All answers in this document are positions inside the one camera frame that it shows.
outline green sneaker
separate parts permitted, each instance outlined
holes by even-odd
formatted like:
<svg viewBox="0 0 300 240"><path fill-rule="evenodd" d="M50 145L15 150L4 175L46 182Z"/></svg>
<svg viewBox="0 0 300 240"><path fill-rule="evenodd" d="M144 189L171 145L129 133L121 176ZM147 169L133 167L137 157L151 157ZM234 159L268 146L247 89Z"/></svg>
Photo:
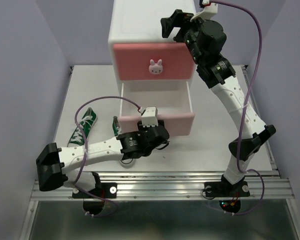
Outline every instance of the green sneaker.
<svg viewBox="0 0 300 240"><path fill-rule="evenodd" d="M88 139L89 132L95 122L97 121L97 115L92 110L91 107L88 108L88 110L83 115L81 121L80 121L80 127L83 128L83 131L85 133L86 138ZM78 127L75 128L73 134L70 137L70 140L68 142L68 147L76 147L76 146L82 146L85 144L83 135Z"/></svg>

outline glass panel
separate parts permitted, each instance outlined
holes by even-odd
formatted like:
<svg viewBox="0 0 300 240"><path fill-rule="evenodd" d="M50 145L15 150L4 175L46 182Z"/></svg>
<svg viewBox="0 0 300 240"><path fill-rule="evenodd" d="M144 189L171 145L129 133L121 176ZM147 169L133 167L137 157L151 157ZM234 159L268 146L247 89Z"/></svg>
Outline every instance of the glass panel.
<svg viewBox="0 0 300 240"><path fill-rule="evenodd" d="M241 211L256 204L242 201ZM264 200L244 216L229 216L207 201L121 202L104 218L85 216L80 201L43 201L38 205L31 240L293 240L287 202ZM210 206L219 208L218 201Z"/></svg>

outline white table surface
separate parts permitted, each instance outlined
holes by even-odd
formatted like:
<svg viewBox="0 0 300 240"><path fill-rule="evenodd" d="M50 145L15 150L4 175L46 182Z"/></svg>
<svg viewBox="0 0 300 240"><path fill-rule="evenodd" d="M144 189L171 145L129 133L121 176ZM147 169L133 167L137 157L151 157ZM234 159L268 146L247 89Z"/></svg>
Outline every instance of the white table surface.
<svg viewBox="0 0 300 240"><path fill-rule="evenodd" d="M241 66L234 66L243 91L247 92ZM195 72L190 87L195 118L189 136L173 137L164 150L154 150L148 157L136 160L131 168L124 168L116 161L86 166L85 171L96 172L214 172L225 171L230 152L228 144L238 137L238 131L219 99L207 88ZM119 96L112 65L74 66L55 142L65 147L76 125L74 116L85 102L101 96ZM89 105L98 120L93 126L89 142L96 143L114 136L113 116L119 115L120 100L105 99ZM87 108L79 114L81 118ZM270 158L262 146L249 164L258 171L271 171Z"/></svg>

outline shoelace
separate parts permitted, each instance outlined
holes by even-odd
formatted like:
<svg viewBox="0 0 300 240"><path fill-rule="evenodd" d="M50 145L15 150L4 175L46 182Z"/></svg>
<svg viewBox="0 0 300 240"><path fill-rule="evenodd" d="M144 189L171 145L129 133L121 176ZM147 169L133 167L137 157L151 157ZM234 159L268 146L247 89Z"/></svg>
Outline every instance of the shoelace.
<svg viewBox="0 0 300 240"><path fill-rule="evenodd" d="M82 129L84 129L84 126L85 126L86 124L88 124L88 125L90 126L90 128L91 128L92 123L88 122L88 120L92 120L92 117L93 117L93 116L85 116L85 117L81 120L81 122L80 122L80 127L81 127ZM70 139L71 142L74 142L74 141L76 141L76 142L81 142L81 140L83 139L82 133L81 133L81 131L79 130L78 127L75 129L75 133L73 134L72 137L73 137L73 138Z"/></svg>

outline light gray wall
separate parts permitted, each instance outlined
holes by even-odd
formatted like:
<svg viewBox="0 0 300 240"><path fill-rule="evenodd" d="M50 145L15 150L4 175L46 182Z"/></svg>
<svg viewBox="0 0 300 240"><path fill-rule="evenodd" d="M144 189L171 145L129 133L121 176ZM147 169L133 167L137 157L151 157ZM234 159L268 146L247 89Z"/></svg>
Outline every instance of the light gray wall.
<svg viewBox="0 0 300 240"><path fill-rule="evenodd" d="M108 35L114 0L36 0L36 3L71 66L112 64Z"/></svg>
<svg viewBox="0 0 300 240"><path fill-rule="evenodd" d="M69 65L34 0L0 0L0 240L16 240Z"/></svg>
<svg viewBox="0 0 300 240"><path fill-rule="evenodd" d="M113 0L36 0L36 2L70 65L111 64L108 35ZM249 8L256 14L264 35L284 2L285 0L231 1ZM249 64L256 52L257 44L253 20L246 13L226 6L220 6L219 13L214 19L223 25L228 36L223 55L233 64Z"/></svg>
<svg viewBox="0 0 300 240"><path fill-rule="evenodd" d="M300 210L300 0L287 0L264 39L253 89L262 118L277 129L270 140L274 158Z"/></svg>

